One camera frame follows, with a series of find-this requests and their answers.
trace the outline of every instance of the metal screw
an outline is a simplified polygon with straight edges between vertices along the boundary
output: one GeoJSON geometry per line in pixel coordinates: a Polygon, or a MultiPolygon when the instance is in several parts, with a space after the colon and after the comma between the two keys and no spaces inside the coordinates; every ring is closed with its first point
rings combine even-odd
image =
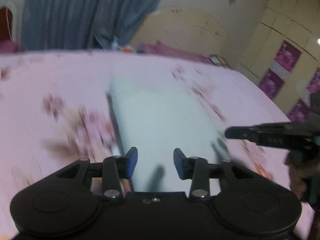
{"type": "Polygon", "coordinates": [[[116,198],[120,195],[120,192],[115,189],[109,189],[104,192],[104,195],[108,198],[116,198]]]}
{"type": "Polygon", "coordinates": [[[152,201],[150,199],[144,199],[142,200],[142,202],[145,204],[150,204],[152,201]]]}
{"type": "Polygon", "coordinates": [[[204,189],[196,189],[192,192],[192,195],[199,198],[204,198],[208,195],[208,192],[204,189]]]}

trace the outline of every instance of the hand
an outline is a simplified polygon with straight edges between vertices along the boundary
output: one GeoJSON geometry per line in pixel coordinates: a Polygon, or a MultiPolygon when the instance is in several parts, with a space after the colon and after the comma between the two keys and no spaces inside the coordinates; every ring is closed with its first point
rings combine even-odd
{"type": "Polygon", "coordinates": [[[284,164],[289,167],[290,189],[300,199],[307,190],[307,184],[303,179],[315,174],[320,175],[320,156],[300,167],[296,167],[292,163],[290,155],[288,155],[284,164]]]}

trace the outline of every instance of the cream wall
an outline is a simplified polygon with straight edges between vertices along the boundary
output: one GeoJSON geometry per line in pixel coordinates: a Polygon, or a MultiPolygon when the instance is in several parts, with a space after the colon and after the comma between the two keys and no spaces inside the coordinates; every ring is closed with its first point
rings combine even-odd
{"type": "Polygon", "coordinates": [[[236,70],[258,84],[288,41],[302,54],[274,102],[287,114],[320,67],[320,0],[269,0],[236,70]]]}
{"type": "Polygon", "coordinates": [[[229,49],[226,56],[235,66],[257,27],[268,0],[161,0],[159,9],[165,7],[191,7],[212,15],[226,30],[229,49]]]}

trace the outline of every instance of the blue curtain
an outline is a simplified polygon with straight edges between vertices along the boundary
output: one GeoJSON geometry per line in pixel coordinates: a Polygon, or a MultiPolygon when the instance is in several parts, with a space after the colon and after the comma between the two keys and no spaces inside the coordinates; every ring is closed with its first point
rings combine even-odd
{"type": "Polygon", "coordinates": [[[108,49],[126,44],[159,0],[26,0],[21,43],[28,50],[108,49]]]}

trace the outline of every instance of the pink bedsheet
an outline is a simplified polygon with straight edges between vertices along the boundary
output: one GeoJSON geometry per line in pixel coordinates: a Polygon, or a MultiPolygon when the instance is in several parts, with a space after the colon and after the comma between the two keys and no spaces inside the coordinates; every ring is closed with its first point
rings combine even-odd
{"type": "MultiPolygon", "coordinates": [[[[24,187],[81,157],[117,154],[106,93],[113,77],[142,86],[195,93],[223,128],[287,117],[242,74],[174,58],[107,52],[25,53],[0,56],[0,239],[17,233],[11,198],[24,187]]],[[[289,187],[284,150],[228,140],[233,158],[289,187]]],[[[303,205],[296,232],[306,239],[313,211],[303,205]]]]}

